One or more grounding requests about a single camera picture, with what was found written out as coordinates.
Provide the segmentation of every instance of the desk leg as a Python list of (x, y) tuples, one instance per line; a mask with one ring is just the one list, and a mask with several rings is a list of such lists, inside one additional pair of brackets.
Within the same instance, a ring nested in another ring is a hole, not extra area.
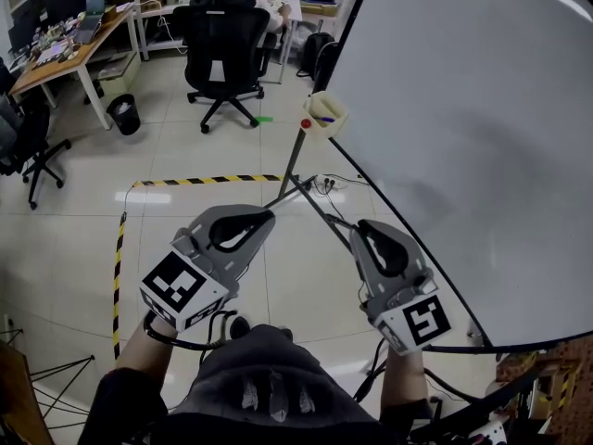
[(133, 12), (128, 15), (128, 33), (130, 34), (130, 43), (132, 43), (132, 51), (140, 57), (140, 48), (138, 47), (138, 38), (136, 36), (136, 26), (133, 21)]
[(46, 83), (41, 84), (41, 88), (44, 90), (45, 97), (47, 97), (47, 102), (49, 102), (49, 106), (51, 108), (57, 108), (57, 102), (54, 99), (54, 95), (49, 87), (47, 87)]
[(290, 48), (293, 46), (293, 38), (295, 36), (295, 28), (297, 27), (297, 22), (292, 21), (290, 24), (290, 35), (288, 36), (288, 44), (286, 45), (286, 51), (284, 51), (284, 58), (282, 60), (282, 69), (280, 70), (280, 79), (278, 80), (279, 84), (282, 84), (282, 78), (284, 77), (284, 69), (286, 68), (286, 63), (288, 62), (288, 57), (290, 56)]
[(111, 129), (111, 124), (107, 121), (107, 114), (103, 109), (103, 104), (101, 104), (101, 99), (99, 99), (98, 94), (96, 93), (95, 87), (93, 86), (93, 80), (89, 75), (89, 71), (86, 69), (86, 66), (82, 65), (78, 68), (78, 75), (81, 77), (81, 83), (84, 86), (84, 90), (86, 94), (89, 96), (91, 100), (91, 104), (93, 104), (93, 108), (95, 109), (96, 116), (101, 121), (101, 125), (105, 130)]

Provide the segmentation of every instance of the black office chair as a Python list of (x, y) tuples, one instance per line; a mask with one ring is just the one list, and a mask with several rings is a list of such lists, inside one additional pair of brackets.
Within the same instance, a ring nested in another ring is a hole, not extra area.
[[(6, 94), (11, 88), (10, 78), (6, 76), (6, 67), (0, 67), (0, 95)], [(50, 148), (45, 138), (49, 130), (49, 107), (45, 104), (39, 104), (33, 109), (25, 110), (23, 123), (17, 131), (17, 139), (9, 152), (4, 155), (4, 160), (9, 164), (0, 162), (0, 174), (11, 175), (14, 172), (21, 173), (27, 161), (33, 160), (33, 164), (22, 174), (22, 181), (29, 182), (29, 175), (32, 174), (31, 189), (29, 190), (29, 206), (32, 210), (37, 209), (37, 203), (33, 201), (35, 187), (39, 180), (41, 171), (49, 174), (58, 188), (64, 186), (61, 180), (54, 172), (47, 167), (47, 162), (55, 156), (62, 148), (70, 150), (72, 145), (68, 139), (63, 140), (56, 146)]]
[[(200, 122), (202, 134), (209, 132), (208, 120), (223, 102), (230, 102), (244, 114), (252, 127), (259, 126), (237, 100), (238, 96), (251, 93), (259, 99), (264, 97), (259, 85), (262, 60), (258, 43), (270, 15), (249, 6), (251, 3), (254, 6), (255, 0), (196, 0), (193, 5), (177, 7), (173, 12), (174, 24), (188, 48), (185, 78), (197, 90), (189, 93), (187, 99), (190, 104), (199, 96), (215, 101)], [(215, 60), (222, 62), (224, 82), (209, 80)]]

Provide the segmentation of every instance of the black backpack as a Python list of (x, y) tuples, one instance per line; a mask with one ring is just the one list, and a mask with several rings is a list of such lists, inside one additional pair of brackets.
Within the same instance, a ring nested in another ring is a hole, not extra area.
[(305, 42), (303, 58), (300, 62), (300, 70), (296, 73), (299, 78), (310, 77), (315, 81), (315, 70), (317, 58), (322, 49), (329, 43), (333, 43), (334, 37), (329, 33), (313, 33)]

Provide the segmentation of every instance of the human hand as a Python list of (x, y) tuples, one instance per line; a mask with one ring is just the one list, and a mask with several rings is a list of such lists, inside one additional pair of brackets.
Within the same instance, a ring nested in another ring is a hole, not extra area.
[(290, 15), (291, 10), (292, 9), (291, 9), (290, 5), (282, 4), (280, 9), (278, 10), (278, 13), (280, 13), (281, 17), (286, 18), (286, 17), (288, 17), (288, 15)]

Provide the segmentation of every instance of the wooden board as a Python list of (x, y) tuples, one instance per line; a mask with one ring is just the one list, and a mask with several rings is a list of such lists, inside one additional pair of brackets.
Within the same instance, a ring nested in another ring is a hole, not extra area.
[(116, 19), (105, 23), (101, 26), (101, 29), (90, 44), (83, 44), (81, 49), (78, 51), (78, 56), (69, 61), (58, 63), (57, 61), (45, 64), (40, 68), (33, 69), (34, 63), (30, 63), (30, 66), (21, 74), (15, 85), (10, 90), (11, 95), (20, 94), (24, 91), (32, 89), (36, 85), (51, 81), (56, 77), (69, 74), (77, 70), (81, 65), (86, 62), (95, 53), (98, 47), (107, 39), (107, 37), (114, 32), (114, 30), (120, 26), (120, 24), (130, 15), (132, 7), (122, 12)]
[(3, 420), (27, 442), (52, 445), (33, 392), (27, 359), (3, 341), (0, 341), (0, 371)]

